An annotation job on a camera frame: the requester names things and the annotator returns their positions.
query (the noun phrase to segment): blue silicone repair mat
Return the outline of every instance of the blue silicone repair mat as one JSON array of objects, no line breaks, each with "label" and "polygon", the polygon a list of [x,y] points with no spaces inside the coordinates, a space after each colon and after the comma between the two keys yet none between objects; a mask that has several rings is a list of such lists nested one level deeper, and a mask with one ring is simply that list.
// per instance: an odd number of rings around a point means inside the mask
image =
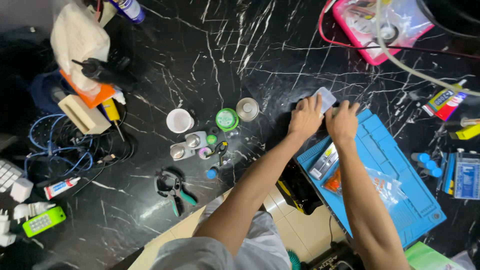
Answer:
[{"label": "blue silicone repair mat", "polygon": [[[398,179],[402,183],[400,187],[408,197],[390,211],[402,246],[406,247],[422,234],[443,222],[446,216],[380,119],[370,110],[364,110],[357,117],[359,128],[355,142],[361,161],[368,168]],[[330,143],[331,139],[328,137],[297,158],[306,172],[310,170]],[[309,173],[307,174],[323,203],[334,213],[339,224],[352,236],[342,198],[321,187],[335,169],[332,168],[319,181]]]}]

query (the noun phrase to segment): person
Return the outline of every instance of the person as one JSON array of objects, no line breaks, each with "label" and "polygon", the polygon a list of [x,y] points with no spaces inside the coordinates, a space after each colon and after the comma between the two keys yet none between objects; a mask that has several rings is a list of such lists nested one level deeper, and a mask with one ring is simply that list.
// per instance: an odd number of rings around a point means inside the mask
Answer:
[{"label": "person", "polygon": [[[271,215],[257,211],[287,162],[320,127],[322,97],[301,100],[287,136],[255,161],[222,202],[208,204],[192,238],[176,239],[158,251],[151,269],[290,269],[290,260]],[[337,148],[342,192],[356,251],[366,269],[409,270],[402,244],[355,145],[358,103],[325,112]]]}]

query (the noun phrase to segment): black marble table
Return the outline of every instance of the black marble table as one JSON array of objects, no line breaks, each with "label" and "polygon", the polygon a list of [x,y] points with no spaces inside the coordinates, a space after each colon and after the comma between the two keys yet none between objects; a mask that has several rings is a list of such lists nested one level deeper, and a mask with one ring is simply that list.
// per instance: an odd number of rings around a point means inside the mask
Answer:
[{"label": "black marble table", "polygon": [[[231,188],[286,133],[292,105],[322,86],[338,100],[360,102],[361,109],[376,113],[407,156],[426,151],[439,158],[440,151],[457,147],[480,150],[478,138],[453,141],[440,120],[421,110],[437,86],[390,62],[371,66],[355,50],[322,41],[317,22],[324,1],[139,2],[146,13],[140,25],[128,25],[119,17],[107,25],[112,47],[132,55],[132,72],[141,80],[139,89],[126,95],[128,112],[122,124],[138,148],[132,158],[105,169],[75,196],[78,187],[57,199],[68,215],[66,222],[34,237],[43,267],[62,262],[75,269],[105,269],[120,262]],[[330,16],[325,17],[324,31],[348,41]],[[416,46],[446,50],[451,40],[434,28]],[[479,86],[470,71],[475,62],[416,51],[397,57],[446,82],[465,78],[468,87]],[[239,136],[228,140],[230,161],[218,179],[205,176],[218,163],[216,158],[171,159],[169,146],[184,137],[167,128],[169,111],[188,110],[195,119],[190,131],[207,131],[221,108],[235,108],[244,97],[256,99],[262,112],[252,122],[240,122]],[[453,118],[477,117],[478,103],[478,98],[467,100]],[[326,135],[322,126],[298,154]],[[154,191],[152,176],[168,166],[183,172],[186,188],[199,201],[196,207],[186,204],[180,217]],[[79,186],[93,175],[86,175]],[[480,203],[452,199],[435,191],[435,179],[423,179],[448,219],[421,240],[446,256],[467,249],[478,265]]]}]

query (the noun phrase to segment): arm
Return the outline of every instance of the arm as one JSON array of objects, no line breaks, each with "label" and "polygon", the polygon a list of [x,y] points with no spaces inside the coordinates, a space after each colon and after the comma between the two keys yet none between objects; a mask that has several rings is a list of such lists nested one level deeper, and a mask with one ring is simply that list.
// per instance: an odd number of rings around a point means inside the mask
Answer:
[{"label": "arm", "polygon": [[235,256],[247,235],[255,212],[280,177],[287,162],[322,123],[322,98],[309,97],[292,111],[288,134],[277,146],[254,162],[227,199],[200,226],[194,237],[222,242]]},{"label": "arm", "polygon": [[409,270],[393,221],[357,153],[355,113],[360,105],[348,105],[343,101],[335,117],[331,108],[325,116],[338,151],[343,201],[358,253],[367,269]]}]

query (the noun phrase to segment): t-7000 glue tube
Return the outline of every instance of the t-7000 glue tube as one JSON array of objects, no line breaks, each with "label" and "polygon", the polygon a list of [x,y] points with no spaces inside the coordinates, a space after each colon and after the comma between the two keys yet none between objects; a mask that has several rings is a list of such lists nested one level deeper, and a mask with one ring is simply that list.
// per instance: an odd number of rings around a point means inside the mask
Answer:
[{"label": "t-7000 glue tube", "polygon": [[47,199],[52,199],[53,197],[55,197],[56,195],[64,192],[65,190],[73,187],[74,185],[76,185],[78,183],[78,180],[80,180],[80,177],[77,177],[77,178],[69,178],[65,181],[62,181],[62,182],[58,182],[54,185],[51,185],[51,186],[47,186],[44,188],[45,190],[45,196],[47,196]]}]

